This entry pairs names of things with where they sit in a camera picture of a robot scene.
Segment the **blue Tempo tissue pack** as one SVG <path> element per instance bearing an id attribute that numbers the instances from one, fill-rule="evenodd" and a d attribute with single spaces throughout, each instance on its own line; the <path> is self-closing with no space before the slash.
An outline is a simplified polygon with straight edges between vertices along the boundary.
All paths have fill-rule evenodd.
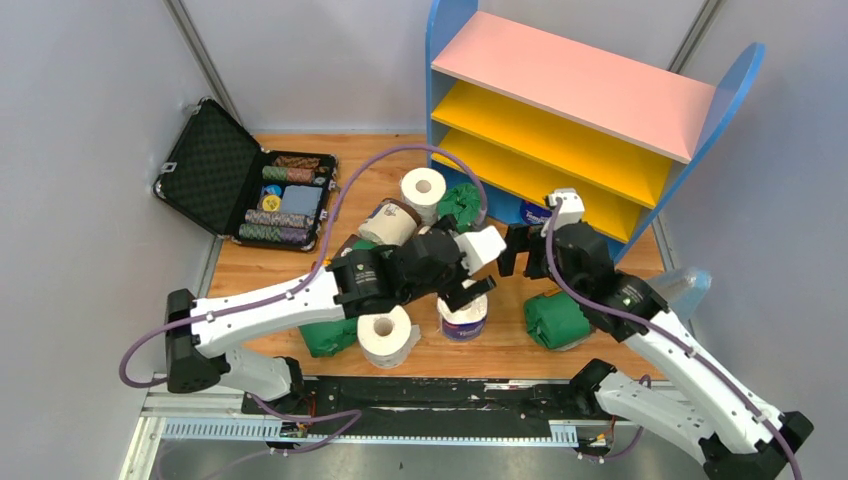
<path id="1" fill-rule="evenodd" d="M 542 225 L 548 221 L 552 212 L 535 203 L 522 200 L 519 206 L 519 217 L 525 225 Z"/>

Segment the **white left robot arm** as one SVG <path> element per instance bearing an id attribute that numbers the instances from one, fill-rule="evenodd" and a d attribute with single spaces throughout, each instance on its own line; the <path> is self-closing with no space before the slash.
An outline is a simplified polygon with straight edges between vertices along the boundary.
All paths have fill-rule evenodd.
<path id="1" fill-rule="evenodd" d="M 167 389 L 188 394 L 222 385 L 270 401 L 283 413 L 296 412 L 307 390 L 298 363 L 249 351 L 245 342 L 308 324 L 386 314 L 430 294 L 456 311 L 494 289 L 492 277 L 472 277 L 505 249 L 495 227 L 460 233 L 447 216 L 402 245 L 354 250 L 271 287 L 200 299 L 174 291 L 168 297 Z"/>

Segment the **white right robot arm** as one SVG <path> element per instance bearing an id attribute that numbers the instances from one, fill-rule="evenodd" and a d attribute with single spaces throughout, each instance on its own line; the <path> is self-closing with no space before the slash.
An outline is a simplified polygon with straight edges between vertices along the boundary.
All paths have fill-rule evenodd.
<path id="1" fill-rule="evenodd" d="M 624 417 L 689 454 L 711 479 L 775 479 L 802 473 L 796 454 L 814 430 L 798 411 L 782 412 L 745 387 L 686 330 L 646 281 L 615 268 L 606 242 L 585 222 L 558 229 L 514 224 L 498 260 L 502 276 L 527 253 L 529 279 L 549 278 L 589 323 L 649 361 L 685 404 L 591 360 L 572 379 L 571 403 L 584 417 Z"/>

